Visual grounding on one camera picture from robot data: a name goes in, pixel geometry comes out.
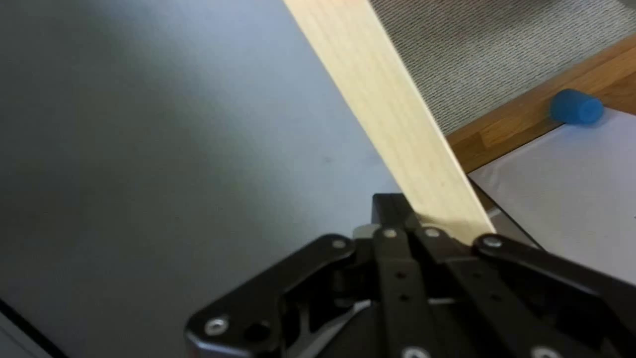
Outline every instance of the blue sponge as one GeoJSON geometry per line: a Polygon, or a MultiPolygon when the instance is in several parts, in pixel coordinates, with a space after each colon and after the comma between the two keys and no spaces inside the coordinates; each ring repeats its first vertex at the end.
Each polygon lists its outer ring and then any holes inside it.
{"type": "Polygon", "coordinates": [[[558,124],[594,126],[600,122],[604,106],[598,98],[564,90],[552,98],[550,118],[558,124]]]}

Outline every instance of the gray carpet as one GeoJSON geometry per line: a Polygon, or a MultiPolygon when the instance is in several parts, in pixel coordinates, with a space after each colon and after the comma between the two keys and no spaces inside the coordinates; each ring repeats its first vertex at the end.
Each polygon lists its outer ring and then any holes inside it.
{"type": "Polygon", "coordinates": [[[634,0],[375,0],[439,126],[453,132],[636,33],[634,0]]]}

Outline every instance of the gray table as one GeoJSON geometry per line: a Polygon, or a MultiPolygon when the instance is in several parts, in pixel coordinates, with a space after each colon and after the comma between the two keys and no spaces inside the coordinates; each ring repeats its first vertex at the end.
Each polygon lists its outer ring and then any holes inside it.
{"type": "Polygon", "coordinates": [[[71,357],[184,357],[395,192],[278,0],[7,0],[0,45],[0,297],[71,357]]]}

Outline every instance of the bolt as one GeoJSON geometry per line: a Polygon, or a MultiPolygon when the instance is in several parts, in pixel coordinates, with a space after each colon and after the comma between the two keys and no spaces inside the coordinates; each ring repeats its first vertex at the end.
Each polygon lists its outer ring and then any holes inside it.
{"type": "Polygon", "coordinates": [[[331,241],[331,247],[341,251],[341,249],[345,249],[345,243],[343,241],[331,241]]]}
{"type": "Polygon", "coordinates": [[[560,355],[548,347],[532,347],[530,357],[532,358],[560,358],[560,355]]]}
{"type": "Polygon", "coordinates": [[[401,358],[429,358],[429,355],[419,347],[409,347],[401,351],[401,358]]]}
{"type": "Polygon", "coordinates": [[[226,329],[228,329],[226,319],[212,319],[212,321],[204,323],[206,337],[220,337],[226,333],[226,329]]]}
{"type": "Polygon", "coordinates": [[[395,231],[395,229],[383,229],[383,231],[381,231],[381,237],[385,237],[385,239],[395,239],[395,237],[397,237],[397,231],[395,231]]]}
{"type": "Polygon", "coordinates": [[[502,247],[502,243],[496,237],[486,237],[482,239],[482,245],[486,245],[488,249],[498,249],[502,247]]]}
{"type": "Polygon", "coordinates": [[[427,227],[423,233],[425,233],[427,237],[441,237],[441,233],[439,233],[435,227],[427,227]]]}

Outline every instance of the wooden plank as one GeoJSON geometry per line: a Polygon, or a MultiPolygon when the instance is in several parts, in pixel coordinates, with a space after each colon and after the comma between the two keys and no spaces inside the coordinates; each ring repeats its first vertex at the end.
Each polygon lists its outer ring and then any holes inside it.
{"type": "Polygon", "coordinates": [[[465,172],[473,172],[558,128],[548,104],[560,90],[594,94],[616,110],[634,112],[636,37],[592,56],[554,80],[475,120],[447,140],[465,172]]]}
{"type": "Polygon", "coordinates": [[[463,243],[492,225],[367,0],[286,0],[341,98],[423,218],[463,243]]]}

